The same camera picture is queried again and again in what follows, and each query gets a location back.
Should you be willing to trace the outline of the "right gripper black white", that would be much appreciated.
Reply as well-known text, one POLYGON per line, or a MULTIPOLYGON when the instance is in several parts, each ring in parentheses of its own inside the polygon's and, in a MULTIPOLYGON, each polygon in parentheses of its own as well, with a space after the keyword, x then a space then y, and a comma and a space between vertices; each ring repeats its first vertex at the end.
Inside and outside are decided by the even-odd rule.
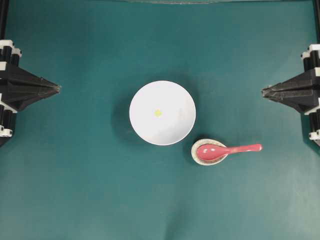
POLYGON ((311 44, 300 55, 303 73, 262 89, 262 97, 309 117, 311 141, 320 146, 320 45, 311 44))

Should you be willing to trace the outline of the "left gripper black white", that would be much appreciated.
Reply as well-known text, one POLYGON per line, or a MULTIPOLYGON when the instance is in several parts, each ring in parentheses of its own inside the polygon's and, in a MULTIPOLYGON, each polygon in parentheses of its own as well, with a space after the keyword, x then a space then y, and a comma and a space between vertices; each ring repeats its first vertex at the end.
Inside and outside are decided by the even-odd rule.
POLYGON ((60 93, 60 85, 17 67, 21 56, 22 51, 15 48, 12 40, 0 40, 0 147, 15 133, 17 111, 23 111, 31 104, 60 93), (37 93, 5 92, 5 79, 13 83, 48 88, 37 93))

